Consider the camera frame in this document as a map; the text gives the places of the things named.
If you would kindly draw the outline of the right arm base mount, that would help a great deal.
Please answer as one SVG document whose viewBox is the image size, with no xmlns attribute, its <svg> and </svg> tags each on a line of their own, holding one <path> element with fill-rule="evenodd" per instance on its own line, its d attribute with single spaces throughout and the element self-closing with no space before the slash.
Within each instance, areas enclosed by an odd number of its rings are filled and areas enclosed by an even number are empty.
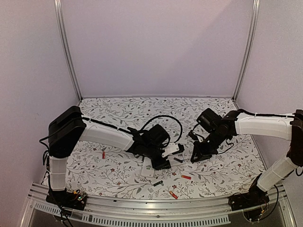
<svg viewBox="0 0 303 227">
<path fill-rule="evenodd" d="M 268 209 L 269 196 L 266 192 L 235 193 L 228 197 L 232 211 L 242 210 L 249 222 L 258 222 Z"/>
</svg>

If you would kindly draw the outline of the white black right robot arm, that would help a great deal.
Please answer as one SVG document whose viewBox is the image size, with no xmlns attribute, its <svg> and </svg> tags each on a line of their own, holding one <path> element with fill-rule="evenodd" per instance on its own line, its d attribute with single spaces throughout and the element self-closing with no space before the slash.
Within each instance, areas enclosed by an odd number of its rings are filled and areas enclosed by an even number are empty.
<svg viewBox="0 0 303 227">
<path fill-rule="evenodd" d="M 290 141 L 286 155 L 268 170 L 255 178 L 245 195 L 248 206 L 255 206 L 271 187 L 303 166 L 303 112 L 292 114 L 250 113 L 243 109 L 228 112 L 224 117 L 207 108 L 197 118 L 197 123 L 208 136 L 194 142 L 191 163 L 206 160 L 218 153 L 219 146 L 237 135 L 259 135 Z"/>
</svg>

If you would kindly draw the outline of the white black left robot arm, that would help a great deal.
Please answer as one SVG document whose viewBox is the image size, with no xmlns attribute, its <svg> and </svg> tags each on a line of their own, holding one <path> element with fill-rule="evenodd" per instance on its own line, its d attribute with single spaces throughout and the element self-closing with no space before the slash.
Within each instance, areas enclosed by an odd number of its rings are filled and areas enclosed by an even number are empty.
<svg viewBox="0 0 303 227">
<path fill-rule="evenodd" d="M 48 136 L 39 142 L 49 155 L 49 188 L 52 198 L 60 205 L 70 202 L 66 192 L 67 159 L 79 141 L 109 145 L 120 150 L 147 157 L 154 170 L 169 169 L 170 162 L 163 157 L 170 141 L 169 134 L 158 124 L 149 130 L 121 129 L 114 125 L 84 117 L 78 106 L 71 106 L 48 127 Z"/>
</svg>

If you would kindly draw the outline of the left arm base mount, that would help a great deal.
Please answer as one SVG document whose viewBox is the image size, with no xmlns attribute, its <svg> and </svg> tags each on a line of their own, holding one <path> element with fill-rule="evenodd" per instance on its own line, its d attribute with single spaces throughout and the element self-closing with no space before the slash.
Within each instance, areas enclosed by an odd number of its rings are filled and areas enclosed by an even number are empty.
<svg viewBox="0 0 303 227">
<path fill-rule="evenodd" d="M 84 210 L 87 203 L 87 194 L 76 190 L 52 191 L 49 189 L 46 202 L 56 205 L 59 209 L 70 208 L 75 210 Z"/>
</svg>

